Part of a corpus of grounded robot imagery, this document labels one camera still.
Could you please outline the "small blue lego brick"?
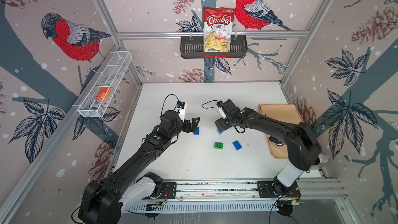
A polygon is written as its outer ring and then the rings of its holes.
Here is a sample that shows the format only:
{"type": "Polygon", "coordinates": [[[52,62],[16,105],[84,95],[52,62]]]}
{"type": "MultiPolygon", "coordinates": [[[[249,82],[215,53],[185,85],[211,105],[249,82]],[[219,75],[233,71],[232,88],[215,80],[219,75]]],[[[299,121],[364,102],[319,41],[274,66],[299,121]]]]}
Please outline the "small blue lego brick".
{"type": "Polygon", "coordinates": [[[196,129],[196,131],[194,132],[194,134],[193,134],[193,135],[199,135],[199,132],[200,132],[200,128],[199,128],[199,127],[197,127],[197,129],[196,129]]]}

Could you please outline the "blue square lego brick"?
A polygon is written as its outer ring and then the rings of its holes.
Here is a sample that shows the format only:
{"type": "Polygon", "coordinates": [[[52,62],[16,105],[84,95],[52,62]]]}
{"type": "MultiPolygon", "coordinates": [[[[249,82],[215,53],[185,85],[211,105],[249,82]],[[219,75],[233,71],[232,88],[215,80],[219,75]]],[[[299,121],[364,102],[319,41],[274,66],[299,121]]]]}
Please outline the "blue square lego brick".
{"type": "Polygon", "coordinates": [[[242,149],[242,146],[241,146],[239,141],[234,141],[232,144],[233,144],[233,146],[234,146],[236,151],[239,151],[239,150],[242,149]]]}

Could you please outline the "green lego brick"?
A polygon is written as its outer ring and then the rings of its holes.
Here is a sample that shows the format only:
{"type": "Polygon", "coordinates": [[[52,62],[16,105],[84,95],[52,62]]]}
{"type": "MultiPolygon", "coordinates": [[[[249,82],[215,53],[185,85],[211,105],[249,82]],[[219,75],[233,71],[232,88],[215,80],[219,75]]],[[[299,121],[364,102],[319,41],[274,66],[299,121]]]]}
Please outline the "green lego brick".
{"type": "Polygon", "coordinates": [[[223,143],[221,142],[214,142],[214,149],[223,149],[223,143]]]}

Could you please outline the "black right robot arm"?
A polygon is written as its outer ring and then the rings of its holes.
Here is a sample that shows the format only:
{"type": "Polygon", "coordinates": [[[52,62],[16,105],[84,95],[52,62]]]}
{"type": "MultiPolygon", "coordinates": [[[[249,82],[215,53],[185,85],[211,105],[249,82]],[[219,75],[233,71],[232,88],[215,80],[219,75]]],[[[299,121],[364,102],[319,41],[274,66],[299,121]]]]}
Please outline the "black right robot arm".
{"type": "Polygon", "coordinates": [[[218,101],[216,106],[221,118],[215,121],[218,131],[233,127],[236,131],[253,129],[265,133],[287,145],[288,159],[274,178],[272,187],[275,195],[287,195],[297,179],[315,164],[322,148],[311,128],[300,122],[286,123],[261,115],[250,108],[239,109],[231,100],[218,101]]]}

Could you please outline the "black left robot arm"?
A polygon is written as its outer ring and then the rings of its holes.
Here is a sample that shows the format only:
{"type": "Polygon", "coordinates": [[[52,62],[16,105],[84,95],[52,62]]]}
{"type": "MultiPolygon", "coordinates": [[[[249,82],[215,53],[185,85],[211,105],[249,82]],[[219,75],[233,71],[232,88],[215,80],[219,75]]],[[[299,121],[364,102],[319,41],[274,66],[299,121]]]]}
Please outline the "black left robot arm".
{"type": "Polygon", "coordinates": [[[138,151],[101,182],[90,182],[76,209],[83,224],[116,224],[124,211],[136,202],[161,193],[163,179],[149,172],[138,176],[177,139],[181,132],[195,133],[200,118],[182,120],[176,111],[166,111],[160,124],[144,138],[138,151]]]}

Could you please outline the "purple spoon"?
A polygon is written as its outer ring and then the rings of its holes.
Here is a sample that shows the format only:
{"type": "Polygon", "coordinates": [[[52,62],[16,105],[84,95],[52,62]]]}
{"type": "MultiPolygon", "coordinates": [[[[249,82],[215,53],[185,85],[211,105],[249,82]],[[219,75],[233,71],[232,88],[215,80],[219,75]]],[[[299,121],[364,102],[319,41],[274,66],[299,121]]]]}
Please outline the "purple spoon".
{"type": "Polygon", "coordinates": [[[272,136],[268,137],[268,139],[271,143],[274,143],[278,147],[284,146],[284,144],[285,144],[283,141],[280,141],[272,136]]]}

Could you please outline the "tan wooden tray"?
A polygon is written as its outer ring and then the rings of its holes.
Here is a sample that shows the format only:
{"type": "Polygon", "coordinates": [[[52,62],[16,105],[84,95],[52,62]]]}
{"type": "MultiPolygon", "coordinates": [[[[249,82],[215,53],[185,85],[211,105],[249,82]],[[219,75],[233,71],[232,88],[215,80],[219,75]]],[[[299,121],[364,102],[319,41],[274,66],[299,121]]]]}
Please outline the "tan wooden tray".
{"type": "MultiPolygon", "coordinates": [[[[299,124],[299,122],[304,122],[298,108],[293,104],[259,104],[258,111],[266,117],[286,123],[299,124]]],[[[266,135],[266,140],[270,153],[275,159],[288,159],[288,151],[285,144],[278,146],[271,141],[269,135],[266,135]]]]}

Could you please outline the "orange red block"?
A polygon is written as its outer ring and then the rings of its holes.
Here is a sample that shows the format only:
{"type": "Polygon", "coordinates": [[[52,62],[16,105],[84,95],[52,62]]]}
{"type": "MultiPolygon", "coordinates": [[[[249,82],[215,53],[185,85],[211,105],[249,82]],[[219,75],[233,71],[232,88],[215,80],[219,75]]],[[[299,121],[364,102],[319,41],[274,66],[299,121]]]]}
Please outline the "orange red block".
{"type": "Polygon", "coordinates": [[[111,95],[112,88],[101,87],[99,92],[97,93],[95,99],[98,101],[107,101],[109,96],[111,95]]]}

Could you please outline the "Chuba cassava chips bag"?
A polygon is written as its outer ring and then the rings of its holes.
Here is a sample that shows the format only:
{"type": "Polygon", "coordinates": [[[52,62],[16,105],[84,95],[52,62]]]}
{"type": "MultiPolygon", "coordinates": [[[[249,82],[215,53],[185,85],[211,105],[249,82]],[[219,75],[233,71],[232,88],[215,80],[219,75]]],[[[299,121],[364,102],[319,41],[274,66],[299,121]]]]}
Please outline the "Chuba cassava chips bag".
{"type": "Polygon", "coordinates": [[[235,9],[203,7],[204,52],[229,52],[235,9]]]}

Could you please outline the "clear bottle black cap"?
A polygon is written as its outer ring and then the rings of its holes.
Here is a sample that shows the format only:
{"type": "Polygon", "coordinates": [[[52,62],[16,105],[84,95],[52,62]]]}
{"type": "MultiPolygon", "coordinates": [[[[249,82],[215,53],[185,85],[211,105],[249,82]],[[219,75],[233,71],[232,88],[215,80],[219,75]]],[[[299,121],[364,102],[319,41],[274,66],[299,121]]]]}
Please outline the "clear bottle black cap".
{"type": "Polygon", "coordinates": [[[320,155],[317,157],[316,161],[315,161],[315,165],[316,165],[316,166],[319,166],[319,167],[324,167],[324,166],[327,164],[328,159],[329,159],[328,156],[323,155],[323,154],[320,154],[320,155]]]}

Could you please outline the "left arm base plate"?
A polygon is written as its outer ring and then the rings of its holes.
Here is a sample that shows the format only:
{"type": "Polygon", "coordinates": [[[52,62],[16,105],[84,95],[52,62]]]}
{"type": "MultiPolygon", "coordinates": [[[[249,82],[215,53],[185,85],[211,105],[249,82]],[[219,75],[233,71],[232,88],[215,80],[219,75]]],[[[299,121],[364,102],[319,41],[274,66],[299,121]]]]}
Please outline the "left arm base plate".
{"type": "Polygon", "coordinates": [[[175,199],[176,188],[177,188],[176,182],[163,182],[162,184],[156,184],[152,195],[143,198],[143,200],[175,199]]]}

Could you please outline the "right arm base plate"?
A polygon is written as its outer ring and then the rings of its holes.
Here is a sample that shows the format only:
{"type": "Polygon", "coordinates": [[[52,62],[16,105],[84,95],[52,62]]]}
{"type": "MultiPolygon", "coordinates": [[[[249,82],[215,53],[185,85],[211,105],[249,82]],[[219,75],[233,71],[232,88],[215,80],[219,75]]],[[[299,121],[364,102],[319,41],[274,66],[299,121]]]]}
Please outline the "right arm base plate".
{"type": "Polygon", "coordinates": [[[260,198],[274,198],[274,197],[287,197],[287,198],[300,198],[301,192],[297,182],[291,186],[286,187],[276,180],[257,181],[257,191],[260,198]]]}

